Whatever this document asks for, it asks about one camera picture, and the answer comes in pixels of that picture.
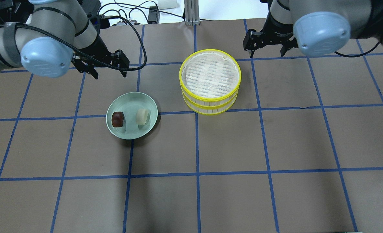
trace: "white and yellow basket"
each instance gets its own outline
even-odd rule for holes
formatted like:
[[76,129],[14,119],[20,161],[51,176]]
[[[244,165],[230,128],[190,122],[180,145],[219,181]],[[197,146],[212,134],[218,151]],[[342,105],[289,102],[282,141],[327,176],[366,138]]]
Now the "white and yellow basket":
[[236,100],[242,73],[236,60],[227,53],[204,49],[187,57],[179,78],[189,108],[203,115],[217,115]]

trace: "light green plate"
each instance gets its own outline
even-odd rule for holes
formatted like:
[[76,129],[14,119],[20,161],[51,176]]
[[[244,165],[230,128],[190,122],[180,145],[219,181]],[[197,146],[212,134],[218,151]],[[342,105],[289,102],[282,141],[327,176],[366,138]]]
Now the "light green plate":
[[[136,116],[140,108],[148,109],[147,123],[137,125]],[[124,123],[122,127],[112,126],[112,114],[114,112],[124,113]],[[150,96],[140,92],[130,92],[116,98],[107,111],[107,126],[109,131],[121,139],[137,139],[147,134],[155,125],[158,116],[157,105]]]

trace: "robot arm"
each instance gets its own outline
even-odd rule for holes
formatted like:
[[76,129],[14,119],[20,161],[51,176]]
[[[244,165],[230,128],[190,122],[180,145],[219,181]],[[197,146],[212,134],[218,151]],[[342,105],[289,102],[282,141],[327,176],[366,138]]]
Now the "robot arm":
[[[129,67],[129,60],[121,50],[115,53],[107,50],[77,0],[30,0],[30,3],[35,6],[30,26],[53,34],[99,61]],[[96,64],[77,55],[57,40],[16,23],[9,22],[0,28],[0,72],[24,66],[36,75],[55,78],[64,75],[72,61],[80,72],[86,71],[98,78],[94,70]]]
[[349,39],[377,38],[383,45],[383,0],[267,0],[263,29],[249,29],[243,41],[251,57],[256,49],[282,44],[281,56],[298,48],[321,56],[342,48]]

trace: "basket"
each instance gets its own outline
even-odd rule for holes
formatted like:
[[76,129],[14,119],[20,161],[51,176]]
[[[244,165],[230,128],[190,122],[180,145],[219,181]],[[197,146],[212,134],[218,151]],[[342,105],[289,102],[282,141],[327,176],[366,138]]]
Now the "basket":
[[242,73],[236,60],[227,53],[204,49],[187,57],[179,78],[189,108],[203,115],[217,115],[236,100]]

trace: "yellow rim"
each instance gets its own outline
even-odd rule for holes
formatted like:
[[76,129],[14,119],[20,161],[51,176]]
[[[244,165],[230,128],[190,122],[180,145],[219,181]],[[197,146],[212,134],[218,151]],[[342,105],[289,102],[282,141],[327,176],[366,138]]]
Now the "yellow rim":
[[[201,97],[201,96],[198,96],[194,93],[192,93],[189,89],[187,89],[187,87],[184,85],[183,83],[183,79],[181,78],[181,73],[183,72],[183,68],[184,68],[184,64],[189,60],[191,59],[194,55],[197,55],[199,53],[203,53],[203,52],[208,52],[208,51],[211,51],[211,52],[214,52],[214,51],[217,51],[217,52],[220,52],[220,53],[224,53],[226,54],[227,56],[229,56],[231,58],[231,60],[234,62],[234,64],[236,65],[237,67],[237,70],[239,71],[239,81],[237,82],[237,85],[236,87],[233,89],[233,91],[231,91],[229,94],[225,95],[225,96],[222,96],[222,97],[217,97],[217,98],[205,98],[205,97]],[[223,52],[221,50],[218,50],[218,49],[203,49],[203,50],[200,50],[200,51],[197,51],[193,54],[191,54],[190,56],[188,56],[184,62],[182,63],[181,67],[180,67],[180,72],[178,73],[178,77],[180,78],[180,85],[181,87],[187,92],[187,94],[189,94],[191,97],[195,98],[195,99],[198,99],[198,100],[201,100],[201,101],[206,101],[206,102],[216,102],[216,101],[219,101],[219,100],[224,100],[228,97],[230,97],[233,93],[235,93],[238,89],[239,89],[239,86],[240,86],[240,81],[242,80],[242,73],[240,71],[240,66],[239,64],[236,62],[236,60],[230,56],[228,53],[226,52]]]
[[230,100],[228,100],[226,103],[224,104],[221,104],[221,105],[217,105],[217,106],[204,106],[204,105],[199,105],[195,102],[193,102],[191,99],[189,99],[184,93],[183,94],[183,98],[187,99],[192,105],[198,107],[198,108],[202,108],[202,109],[206,109],[206,110],[212,110],[212,109],[218,109],[218,108],[221,108],[221,107],[224,107],[228,104],[230,104],[230,102],[235,99],[237,97],[237,93],[236,93],[236,96],[234,96],[233,98],[231,98]]
[[228,108],[226,108],[225,110],[223,110],[223,111],[221,111],[221,112],[217,112],[217,113],[213,113],[213,114],[207,114],[207,113],[203,113],[203,112],[199,112],[199,111],[194,110],[194,109],[187,103],[187,101],[186,101],[185,99],[184,99],[184,102],[185,102],[186,105],[187,105],[191,110],[193,110],[194,112],[197,112],[198,114],[202,114],[202,115],[206,115],[206,116],[219,115],[220,113],[223,113],[223,112],[229,110],[229,109],[233,106],[233,104],[234,104],[234,102],[233,102]]

